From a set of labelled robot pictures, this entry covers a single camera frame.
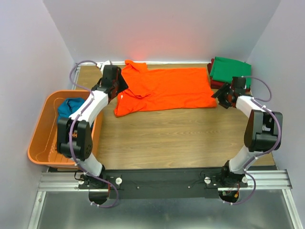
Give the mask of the orange t shirt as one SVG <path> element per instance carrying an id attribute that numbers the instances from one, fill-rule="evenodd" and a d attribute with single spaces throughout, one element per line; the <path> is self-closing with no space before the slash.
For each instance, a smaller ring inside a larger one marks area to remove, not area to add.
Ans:
<path id="1" fill-rule="evenodd" d="M 117 97 L 116 117 L 135 112 L 217 106 L 205 68 L 150 70 L 145 63 L 125 60 L 122 76 L 128 89 Z"/>

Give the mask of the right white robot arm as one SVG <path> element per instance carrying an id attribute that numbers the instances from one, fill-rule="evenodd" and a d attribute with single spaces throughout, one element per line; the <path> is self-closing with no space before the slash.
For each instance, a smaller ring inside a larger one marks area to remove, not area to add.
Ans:
<path id="1" fill-rule="evenodd" d="M 248 118 L 244 145 L 239 153 L 222 167 L 223 178 L 241 179 L 248 168 L 281 144 L 283 115 L 261 105 L 258 98 L 246 93 L 246 78 L 233 77 L 212 95 L 225 109 L 236 108 Z"/>

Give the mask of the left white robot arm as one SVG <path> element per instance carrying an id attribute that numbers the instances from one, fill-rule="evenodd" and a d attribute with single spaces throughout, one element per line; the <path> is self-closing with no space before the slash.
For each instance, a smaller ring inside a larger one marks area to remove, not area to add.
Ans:
<path id="1" fill-rule="evenodd" d="M 120 67 L 96 64 L 102 76 L 89 92 L 85 102 L 69 117 L 57 124 L 57 152 L 75 162 L 91 177 L 102 177 L 104 165 L 94 156 L 91 127 L 96 117 L 119 93 L 128 89 Z"/>

